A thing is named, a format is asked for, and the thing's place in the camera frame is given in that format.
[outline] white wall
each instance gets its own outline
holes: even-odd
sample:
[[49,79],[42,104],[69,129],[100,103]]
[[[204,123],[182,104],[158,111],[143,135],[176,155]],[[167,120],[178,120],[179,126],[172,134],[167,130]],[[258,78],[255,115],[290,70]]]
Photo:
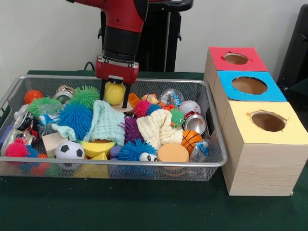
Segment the white wall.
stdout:
[[[208,46],[253,46],[278,77],[305,0],[195,0],[182,13],[176,71],[203,72]],[[0,97],[28,70],[79,70],[101,53],[98,9],[64,0],[0,0]]]

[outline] metal basket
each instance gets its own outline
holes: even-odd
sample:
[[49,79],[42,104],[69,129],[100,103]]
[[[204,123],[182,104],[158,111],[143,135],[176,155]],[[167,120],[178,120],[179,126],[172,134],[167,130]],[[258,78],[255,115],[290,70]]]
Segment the metal basket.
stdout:
[[[29,90],[39,90],[45,96],[53,96],[56,89],[66,84],[71,87],[83,85],[101,87],[101,81],[94,77],[66,76],[23,76],[11,85],[0,102],[0,136],[8,125],[14,123],[13,114],[24,104],[24,95]],[[139,162],[139,161],[99,161],[72,159],[39,159],[0,157],[0,176],[61,177],[61,178],[111,178],[143,180],[194,180],[208,181],[218,167],[227,161],[225,144],[219,129],[218,119],[209,86],[196,80],[138,79],[131,92],[139,97],[148,93],[159,95],[173,88],[182,92],[185,100],[196,101],[207,115],[204,138],[210,140],[207,163]],[[42,141],[34,146],[40,153],[46,153]],[[75,170],[64,170],[71,166]]]

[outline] purple spiky ball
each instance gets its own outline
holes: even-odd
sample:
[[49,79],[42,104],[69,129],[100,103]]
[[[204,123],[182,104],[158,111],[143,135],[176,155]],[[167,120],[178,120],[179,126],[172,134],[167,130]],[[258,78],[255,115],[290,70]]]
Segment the purple spiky ball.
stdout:
[[123,128],[125,129],[125,143],[129,141],[134,142],[135,139],[141,139],[142,142],[144,141],[138,130],[136,118],[126,117]]

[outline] green spiky ball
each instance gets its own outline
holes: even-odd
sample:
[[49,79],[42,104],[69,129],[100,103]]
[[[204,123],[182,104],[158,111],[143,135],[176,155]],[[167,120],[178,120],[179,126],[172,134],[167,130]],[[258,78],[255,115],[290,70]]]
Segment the green spiky ball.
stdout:
[[95,87],[82,86],[81,88],[75,89],[74,96],[70,103],[80,103],[93,110],[94,102],[98,100],[99,97],[100,93]]
[[172,118],[171,122],[174,123],[174,127],[180,127],[184,124],[184,115],[178,109],[171,110]]
[[49,97],[41,98],[41,99],[35,99],[28,107],[28,111],[31,112],[35,118],[38,118],[40,116],[39,112],[39,106],[44,104],[59,104],[61,103],[55,99],[51,99]]

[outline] box hole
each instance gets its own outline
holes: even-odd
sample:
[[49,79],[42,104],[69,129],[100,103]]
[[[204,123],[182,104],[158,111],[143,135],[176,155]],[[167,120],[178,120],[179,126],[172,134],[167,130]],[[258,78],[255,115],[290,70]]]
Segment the box hole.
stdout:
[[228,63],[235,65],[244,65],[249,60],[245,55],[230,52],[225,54],[224,58]]
[[237,90],[252,95],[261,95],[268,89],[263,81],[253,77],[238,77],[232,81],[232,85]]
[[265,131],[277,132],[285,127],[284,119],[275,113],[257,112],[251,118],[255,125]]

